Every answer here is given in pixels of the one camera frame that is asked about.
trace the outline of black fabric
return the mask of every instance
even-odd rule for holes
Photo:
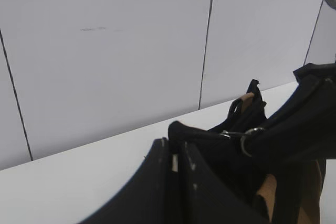
[[[195,144],[181,145],[178,168],[184,192],[185,223],[268,223],[223,185]]]
[[[336,64],[332,63],[332,64],[315,65],[312,63],[308,63],[304,65],[302,68],[299,68],[294,71],[294,76],[296,77],[298,83],[301,82],[301,79],[310,74],[321,79],[335,75]]]
[[[171,172],[170,157],[167,139],[155,140],[129,182],[101,209],[81,223],[169,223],[165,217],[168,211],[167,197],[173,198],[174,194],[179,194],[173,189],[166,190]],[[173,220],[172,223],[178,223],[178,218]]]
[[[331,78],[315,83],[315,91],[292,115],[247,142],[260,166],[336,157],[336,85]]]

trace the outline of metal ring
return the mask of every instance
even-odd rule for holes
[[[249,154],[246,149],[245,149],[245,140],[248,138],[247,135],[251,136],[253,132],[257,132],[257,131],[264,131],[265,129],[262,128],[262,127],[257,127],[257,128],[252,128],[252,129],[249,129],[248,131],[245,132],[246,135],[242,136],[240,138],[240,148],[241,148],[241,151],[248,157],[252,157],[251,154]]]

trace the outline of white wall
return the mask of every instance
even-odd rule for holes
[[[0,170],[30,161],[2,44],[0,42]]]
[[[323,2],[306,63],[328,64],[336,61],[336,10]]]
[[[209,0],[0,0],[33,158],[198,109]]]
[[[213,0],[202,108],[243,94],[251,79],[259,80],[262,89],[294,80],[292,72],[303,65],[320,4]]]

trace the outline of scuff mark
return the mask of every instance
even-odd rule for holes
[[[81,31],[96,31],[96,30],[106,30],[107,27],[100,26],[100,27],[85,27],[82,28]]]

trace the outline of metal buckle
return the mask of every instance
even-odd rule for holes
[[[262,127],[257,127],[253,129],[249,129],[248,131],[245,132],[243,136],[240,138],[240,148],[242,153],[244,153],[248,157],[252,157],[251,154],[249,154],[246,149],[245,149],[245,141],[248,139],[253,133],[258,132],[258,131],[264,131],[265,129]]]

